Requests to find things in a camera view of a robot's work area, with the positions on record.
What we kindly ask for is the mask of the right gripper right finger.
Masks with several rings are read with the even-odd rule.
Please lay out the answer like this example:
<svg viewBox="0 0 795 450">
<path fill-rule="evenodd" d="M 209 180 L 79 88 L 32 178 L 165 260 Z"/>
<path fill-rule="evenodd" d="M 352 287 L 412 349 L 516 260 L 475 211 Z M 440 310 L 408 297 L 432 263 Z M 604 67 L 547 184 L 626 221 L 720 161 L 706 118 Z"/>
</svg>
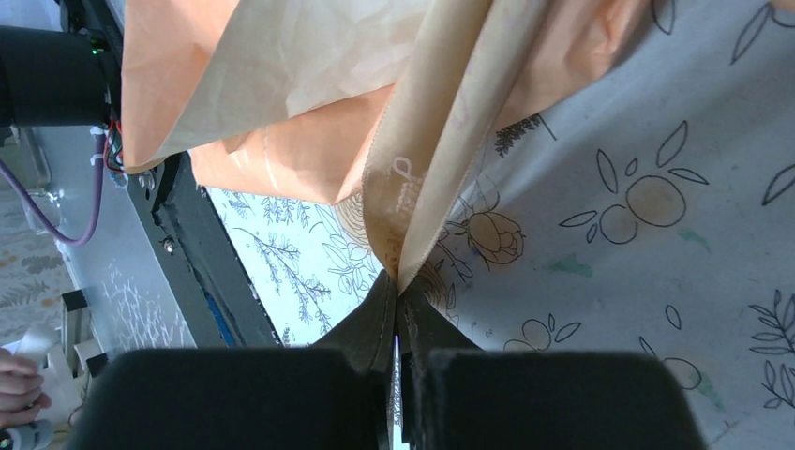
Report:
<svg viewBox="0 0 795 450">
<path fill-rule="evenodd" d="M 418 288 L 397 301 L 414 449 L 703 449 L 672 373 L 631 352 L 485 351 Z"/>
</svg>

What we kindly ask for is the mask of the beige kraft wrapping paper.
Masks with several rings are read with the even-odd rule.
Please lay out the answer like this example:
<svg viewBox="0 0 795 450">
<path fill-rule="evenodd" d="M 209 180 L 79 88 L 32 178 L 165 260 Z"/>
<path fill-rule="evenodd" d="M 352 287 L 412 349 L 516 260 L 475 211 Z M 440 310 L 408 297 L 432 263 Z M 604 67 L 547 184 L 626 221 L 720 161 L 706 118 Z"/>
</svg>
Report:
<svg viewBox="0 0 795 450">
<path fill-rule="evenodd" d="M 187 152 L 196 181 L 339 203 L 424 24 L 447 52 L 486 8 L 452 1 L 128 1 L 121 129 L 127 173 Z"/>
</svg>

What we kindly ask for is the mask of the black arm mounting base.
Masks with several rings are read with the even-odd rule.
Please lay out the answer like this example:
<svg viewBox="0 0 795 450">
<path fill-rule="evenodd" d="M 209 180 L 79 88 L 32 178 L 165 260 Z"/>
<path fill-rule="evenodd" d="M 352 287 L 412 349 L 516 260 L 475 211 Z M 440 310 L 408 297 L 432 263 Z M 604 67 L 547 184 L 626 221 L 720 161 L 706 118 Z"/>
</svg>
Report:
<svg viewBox="0 0 795 450">
<path fill-rule="evenodd" d="M 279 345 L 187 155 L 107 181 L 99 219 L 69 267 L 109 351 Z"/>
</svg>

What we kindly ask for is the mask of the person hand at edge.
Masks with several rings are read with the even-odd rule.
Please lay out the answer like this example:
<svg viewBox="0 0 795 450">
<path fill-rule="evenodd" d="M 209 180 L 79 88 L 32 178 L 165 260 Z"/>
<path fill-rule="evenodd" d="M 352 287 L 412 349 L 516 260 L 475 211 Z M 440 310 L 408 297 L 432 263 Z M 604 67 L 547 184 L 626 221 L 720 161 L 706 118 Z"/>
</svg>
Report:
<svg viewBox="0 0 795 450">
<path fill-rule="evenodd" d="M 43 384 L 33 361 L 1 349 L 1 429 L 33 422 L 51 408 L 53 401 Z"/>
</svg>

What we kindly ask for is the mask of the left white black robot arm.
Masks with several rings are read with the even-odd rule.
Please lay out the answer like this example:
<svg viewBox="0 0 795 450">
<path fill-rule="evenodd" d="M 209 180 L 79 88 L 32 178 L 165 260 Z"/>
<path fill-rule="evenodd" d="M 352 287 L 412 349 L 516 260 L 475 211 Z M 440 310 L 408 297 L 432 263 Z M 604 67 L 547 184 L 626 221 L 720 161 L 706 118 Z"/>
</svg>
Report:
<svg viewBox="0 0 795 450">
<path fill-rule="evenodd" d="M 121 60 L 103 37 L 1 27 L 3 127 L 103 126 L 121 113 Z"/>
</svg>

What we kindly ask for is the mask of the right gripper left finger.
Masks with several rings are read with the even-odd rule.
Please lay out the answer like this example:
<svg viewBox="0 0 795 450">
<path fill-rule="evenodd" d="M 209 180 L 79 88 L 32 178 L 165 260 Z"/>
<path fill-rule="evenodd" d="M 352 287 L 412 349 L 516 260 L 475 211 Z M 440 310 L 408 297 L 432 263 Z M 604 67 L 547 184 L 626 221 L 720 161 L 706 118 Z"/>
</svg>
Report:
<svg viewBox="0 0 795 450">
<path fill-rule="evenodd" d="M 395 281 L 308 347 L 145 349 L 101 372 L 70 449 L 388 449 Z"/>
</svg>

